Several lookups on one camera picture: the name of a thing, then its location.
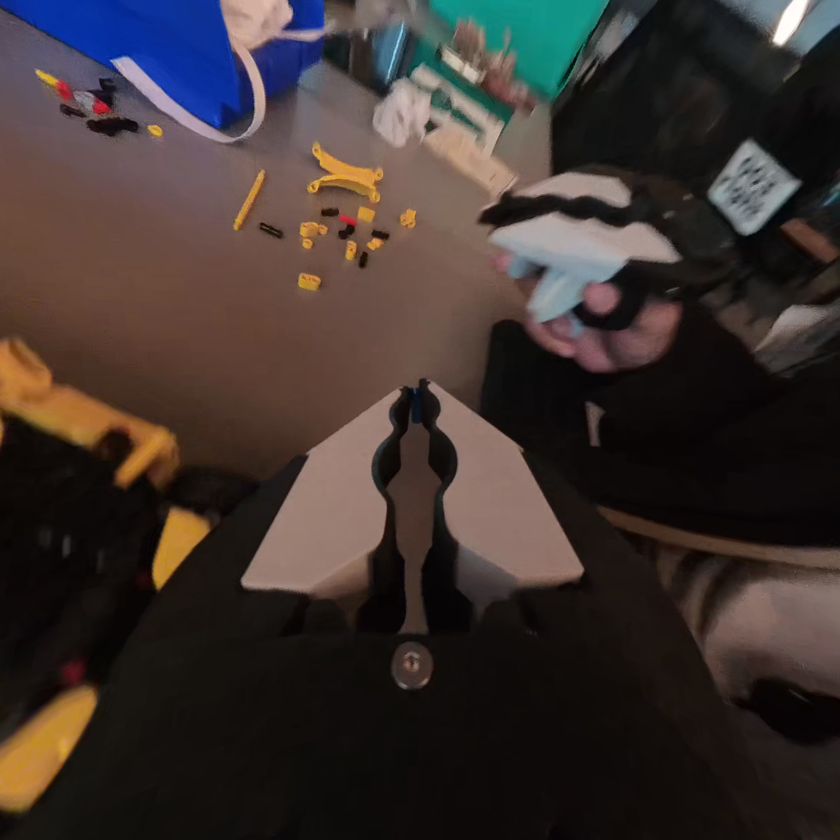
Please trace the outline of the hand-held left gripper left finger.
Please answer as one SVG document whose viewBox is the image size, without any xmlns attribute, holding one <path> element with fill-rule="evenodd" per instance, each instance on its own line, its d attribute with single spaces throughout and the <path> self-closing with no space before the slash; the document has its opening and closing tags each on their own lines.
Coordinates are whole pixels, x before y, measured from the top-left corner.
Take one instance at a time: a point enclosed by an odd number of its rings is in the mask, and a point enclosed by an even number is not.
<svg viewBox="0 0 840 840">
<path fill-rule="evenodd" d="M 241 585 L 338 603 L 361 632 L 398 632 L 405 561 L 389 486 L 402 467 L 411 390 L 388 394 L 312 448 Z"/>
</svg>

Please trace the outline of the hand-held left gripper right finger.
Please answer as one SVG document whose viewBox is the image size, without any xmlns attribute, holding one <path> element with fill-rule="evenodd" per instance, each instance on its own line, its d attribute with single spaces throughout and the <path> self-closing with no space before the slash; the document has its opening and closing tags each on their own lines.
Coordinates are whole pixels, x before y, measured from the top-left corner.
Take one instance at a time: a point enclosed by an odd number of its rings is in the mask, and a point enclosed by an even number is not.
<svg viewBox="0 0 840 840">
<path fill-rule="evenodd" d="M 584 568 L 521 447 L 433 382 L 423 384 L 439 480 L 423 563 L 429 632 L 467 632 L 493 602 L 581 580 Z"/>
</svg>

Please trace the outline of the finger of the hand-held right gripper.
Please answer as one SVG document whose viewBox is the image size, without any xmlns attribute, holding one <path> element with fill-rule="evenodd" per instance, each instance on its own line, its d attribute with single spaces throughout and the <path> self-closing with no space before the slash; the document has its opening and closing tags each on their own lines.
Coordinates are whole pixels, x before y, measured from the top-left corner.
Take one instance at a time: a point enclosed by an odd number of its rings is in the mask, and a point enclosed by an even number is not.
<svg viewBox="0 0 840 840">
<path fill-rule="evenodd" d="M 546 217 L 595 221 L 624 228 L 636 221 L 634 175 L 629 172 L 563 172 L 504 192 L 480 212 L 480 224 L 507 228 Z"/>
<path fill-rule="evenodd" d="M 531 266 L 576 277 L 611 277 L 632 261 L 681 261 L 666 236 L 639 222 L 614 226 L 592 218 L 535 217 L 495 229 L 489 241 Z"/>
</svg>

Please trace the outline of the yellow toy brick car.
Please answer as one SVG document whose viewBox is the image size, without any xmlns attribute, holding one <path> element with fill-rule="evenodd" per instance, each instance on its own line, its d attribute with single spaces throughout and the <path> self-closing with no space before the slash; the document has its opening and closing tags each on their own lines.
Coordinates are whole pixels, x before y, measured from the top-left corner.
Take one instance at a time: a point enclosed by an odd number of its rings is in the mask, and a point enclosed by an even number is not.
<svg viewBox="0 0 840 840">
<path fill-rule="evenodd" d="M 2 831 L 51 785 L 129 635 L 258 482 L 1 342 Z"/>
</svg>

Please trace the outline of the person's right forearm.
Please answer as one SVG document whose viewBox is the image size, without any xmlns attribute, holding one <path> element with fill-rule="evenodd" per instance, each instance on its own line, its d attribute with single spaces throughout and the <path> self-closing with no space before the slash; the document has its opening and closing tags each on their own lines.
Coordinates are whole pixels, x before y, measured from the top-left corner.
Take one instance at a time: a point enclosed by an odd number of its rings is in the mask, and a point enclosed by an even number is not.
<svg viewBox="0 0 840 840">
<path fill-rule="evenodd" d="M 838 358 L 767 372 L 702 306 L 657 362 L 596 374 L 490 333 L 480 414 L 595 504 L 798 547 L 839 542 Z"/>
</svg>

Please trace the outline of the person's right hand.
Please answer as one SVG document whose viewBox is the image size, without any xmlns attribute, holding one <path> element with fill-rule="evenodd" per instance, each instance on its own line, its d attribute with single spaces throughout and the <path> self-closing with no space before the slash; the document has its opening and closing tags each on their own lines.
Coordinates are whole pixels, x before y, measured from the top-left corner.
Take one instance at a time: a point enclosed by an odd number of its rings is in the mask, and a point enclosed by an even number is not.
<svg viewBox="0 0 840 840">
<path fill-rule="evenodd" d="M 572 313 L 546 322 L 527 316 L 523 328 L 542 349 L 594 374 L 633 371 L 660 360 L 674 342 L 683 315 L 680 301 L 646 300 L 629 328 L 581 326 Z"/>
</svg>

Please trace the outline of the flat printed sheets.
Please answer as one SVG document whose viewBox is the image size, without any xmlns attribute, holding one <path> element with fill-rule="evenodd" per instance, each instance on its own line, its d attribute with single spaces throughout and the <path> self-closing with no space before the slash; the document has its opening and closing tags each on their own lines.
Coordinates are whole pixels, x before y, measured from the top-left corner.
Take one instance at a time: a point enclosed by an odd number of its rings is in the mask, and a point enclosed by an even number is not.
<svg viewBox="0 0 840 840">
<path fill-rule="evenodd" d="M 409 78 L 429 98 L 423 134 L 428 149 L 491 196 L 512 189 L 518 175 L 495 154 L 509 118 L 489 110 L 473 88 L 462 90 L 425 64 Z"/>
</svg>

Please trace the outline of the black mesh chair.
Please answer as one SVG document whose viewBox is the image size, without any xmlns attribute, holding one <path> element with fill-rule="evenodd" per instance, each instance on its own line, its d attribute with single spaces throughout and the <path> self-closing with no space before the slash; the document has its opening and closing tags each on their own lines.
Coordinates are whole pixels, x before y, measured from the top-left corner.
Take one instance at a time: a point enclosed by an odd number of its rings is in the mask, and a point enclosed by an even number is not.
<svg viewBox="0 0 840 840">
<path fill-rule="evenodd" d="M 610 165 L 705 190 L 798 62 L 720 2 L 657 2 L 555 109 L 551 172 Z"/>
</svg>

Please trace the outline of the teal plastic bin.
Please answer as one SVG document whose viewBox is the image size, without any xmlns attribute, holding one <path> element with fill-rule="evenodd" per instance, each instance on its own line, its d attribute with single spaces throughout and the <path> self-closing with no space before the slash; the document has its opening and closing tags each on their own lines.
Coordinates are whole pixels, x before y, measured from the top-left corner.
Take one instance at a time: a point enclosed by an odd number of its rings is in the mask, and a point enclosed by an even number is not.
<svg viewBox="0 0 840 840">
<path fill-rule="evenodd" d="M 499 49 L 509 34 L 518 78 L 553 99 L 607 1 L 431 1 L 429 6 L 452 25 L 472 20 L 485 30 L 492 50 Z"/>
</svg>

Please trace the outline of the crumpled white paper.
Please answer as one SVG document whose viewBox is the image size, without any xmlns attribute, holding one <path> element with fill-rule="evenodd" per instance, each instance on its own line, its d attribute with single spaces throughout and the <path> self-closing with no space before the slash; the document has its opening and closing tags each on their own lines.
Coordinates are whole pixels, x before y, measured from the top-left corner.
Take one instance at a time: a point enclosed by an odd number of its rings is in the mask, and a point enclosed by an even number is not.
<svg viewBox="0 0 840 840">
<path fill-rule="evenodd" d="M 396 149 L 421 140 L 431 117 L 431 94 L 408 78 L 396 80 L 374 108 L 372 128 Z"/>
</svg>

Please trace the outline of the scatter of small yellow bricks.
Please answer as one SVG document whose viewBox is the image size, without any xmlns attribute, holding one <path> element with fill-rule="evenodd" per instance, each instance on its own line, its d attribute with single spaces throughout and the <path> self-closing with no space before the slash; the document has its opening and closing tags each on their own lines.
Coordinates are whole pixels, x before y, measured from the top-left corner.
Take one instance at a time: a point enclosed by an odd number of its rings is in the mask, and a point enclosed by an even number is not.
<svg viewBox="0 0 840 840">
<path fill-rule="evenodd" d="M 416 223 L 417 215 L 411 208 L 397 216 L 394 226 L 387 227 L 372 205 L 360 205 L 354 213 L 326 206 L 320 209 L 318 218 L 299 223 L 298 236 L 305 249 L 313 249 L 320 239 L 333 236 L 341 243 L 343 259 L 364 269 L 372 256 L 396 242 L 399 232 L 414 230 Z"/>
</svg>

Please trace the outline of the black fleece-lined jacket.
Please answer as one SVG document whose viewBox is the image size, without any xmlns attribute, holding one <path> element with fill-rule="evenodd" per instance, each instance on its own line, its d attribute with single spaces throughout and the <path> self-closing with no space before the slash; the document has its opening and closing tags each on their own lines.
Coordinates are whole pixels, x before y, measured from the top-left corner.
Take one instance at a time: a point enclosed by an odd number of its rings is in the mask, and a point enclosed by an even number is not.
<svg viewBox="0 0 840 840">
<path fill-rule="evenodd" d="M 688 551 L 764 564 L 789 565 L 818 571 L 839 571 L 839 548 L 795 547 L 726 539 L 672 528 L 608 507 L 597 508 L 615 529 Z"/>
</svg>

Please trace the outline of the white striped shirt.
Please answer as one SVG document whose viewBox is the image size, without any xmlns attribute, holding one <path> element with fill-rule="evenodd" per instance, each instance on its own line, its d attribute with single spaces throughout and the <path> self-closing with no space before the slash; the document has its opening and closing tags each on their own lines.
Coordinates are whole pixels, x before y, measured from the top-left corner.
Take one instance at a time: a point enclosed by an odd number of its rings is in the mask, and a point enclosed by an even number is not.
<svg viewBox="0 0 840 840">
<path fill-rule="evenodd" d="M 838 838 L 837 570 L 657 546 L 677 606 L 799 838 Z"/>
</svg>

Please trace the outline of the thin yellow stick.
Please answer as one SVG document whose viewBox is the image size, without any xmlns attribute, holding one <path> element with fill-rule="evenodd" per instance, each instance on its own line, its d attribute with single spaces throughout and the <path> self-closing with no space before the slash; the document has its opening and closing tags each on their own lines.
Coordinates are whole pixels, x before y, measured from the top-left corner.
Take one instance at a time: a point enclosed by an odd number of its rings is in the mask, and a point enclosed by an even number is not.
<svg viewBox="0 0 840 840">
<path fill-rule="evenodd" d="M 245 225 L 245 223 L 246 223 L 246 221 L 247 221 L 247 219 L 250 215 L 251 210 L 253 209 L 254 205 L 256 204 L 257 198 L 258 198 L 258 196 L 261 192 L 261 189 L 262 189 L 262 186 L 264 185 L 265 180 L 266 180 L 266 170 L 263 169 L 263 170 L 260 170 L 258 172 L 252 186 L 248 190 L 248 194 L 247 194 L 242 206 L 238 210 L 238 213 L 237 213 L 237 215 L 234 219 L 234 222 L 233 222 L 233 230 L 235 232 L 240 231 L 242 229 L 242 227 Z"/>
</svg>

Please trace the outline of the yellow curved frame piece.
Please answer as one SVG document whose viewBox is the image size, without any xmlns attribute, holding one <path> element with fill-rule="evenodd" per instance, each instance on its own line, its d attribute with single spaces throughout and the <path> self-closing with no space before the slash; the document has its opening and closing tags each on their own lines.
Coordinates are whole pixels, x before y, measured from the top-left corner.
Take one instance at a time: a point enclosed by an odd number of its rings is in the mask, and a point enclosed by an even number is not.
<svg viewBox="0 0 840 840">
<path fill-rule="evenodd" d="M 384 177 L 381 167 L 372 169 L 347 164 L 324 150 L 318 141 L 312 144 L 311 153 L 324 173 L 308 184 L 309 194 L 318 194 L 328 187 L 340 188 L 361 195 L 371 203 L 381 201 L 379 184 Z"/>
</svg>

